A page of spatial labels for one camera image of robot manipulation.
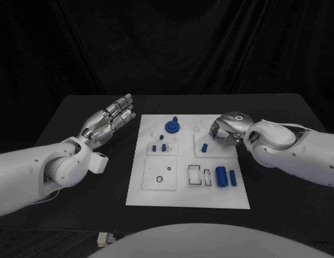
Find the black curtain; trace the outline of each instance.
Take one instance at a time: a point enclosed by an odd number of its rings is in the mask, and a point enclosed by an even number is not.
[[[334,0],[0,0],[0,152],[67,95],[128,92],[296,92],[334,133]]]

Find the white board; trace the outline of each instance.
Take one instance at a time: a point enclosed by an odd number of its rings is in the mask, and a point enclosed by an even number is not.
[[[172,121],[173,116],[179,119],[180,130],[177,133],[167,133],[166,123]],[[238,154],[234,146],[225,146],[216,143],[209,136],[209,128],[213,121],[219,117],[218,114],[144,114],[141,117],[139,139],[134,154],[133,173],[130,177],[128,195],[126,205],[134,206],[173,206],[173,207],[206,207],[222,209],[249,209],[249,202],[247,197],[245,183],[242,180],[241,168],[238,163]],[[225,137],[228,133],[219,131],[219,136]],[[200,139],[208,147],[208,154],[211,157],[200,156],[198,152],[202,146]],[[150,144],[177,144],[177,156],[150,156]],[[144,179],[156,180],[156,174],[146,175],[147,159],[167,159],[176,160],[176,185],[175,190],[169,183],[166,190],[156,190],[159,182],[153,181],[153,190],[144,189]],[[192,186],[189,184],[189,165],[200,166],[200,178],[205,182],[205,169],[211,171],[212,186]],[[237,187],[229,183],[228,187],[221,188],[216,180],[216,167],[226,168],[228,181],[229,171],[235,171]]]

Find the robotic arm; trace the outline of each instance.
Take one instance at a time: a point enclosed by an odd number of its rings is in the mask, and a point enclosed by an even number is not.
[[[95,174],[104,172],[108,157],[94,150],[134,118],[131,103],[127,94],[88,118],[77,137],[0,154],[0,216],[36,203],[54,191],[75,186],[88,170]]]
[[[255,123],[241,112],[224,114],[212,124],[209,134],[213,140],[238,146],[245,143],[257,162],[268,168],[280,168],[288,174],[321,185],[334,187],[334,134],[311,129],[297,133],[285,126],[262,120]],[[224,129],[226,138],[216,136]]]

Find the cable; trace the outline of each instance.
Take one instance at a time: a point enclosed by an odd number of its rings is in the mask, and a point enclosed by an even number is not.
[[[58,196],[58,194],[59,194],[59,191],[61,191],[61,189],[58,190],[58,192],[56,192],[56,195],[54,196],[54,198],[51,198],[51,199],[43,199],[43,200],[41,200],[39,202],[36,202],[36,203],[33,203],[33,204],[31,204],[31,205],[35,205],[35,204],[39,204],[39,203],[46,203],[46,202],[49,202],[51,200],[54,200],[55,198],[56,198],[56,196]]]
[[[281,123],[275,123],[275,122],[271,122],[271,121],[268,121],[268,120],[264,120],[264,119],[262,119],[262,121],[270,122],[270,123],[277,124],[277,125],[298,127],[298,128],[306,129],[306,130],[310,130],[310,131],[313,131],[313,132],[317,132],[316,130],[313,130],[313,129],[310,129],[310,128],[307,128],[307,127],[298,125],[298,124],[281,124]]]

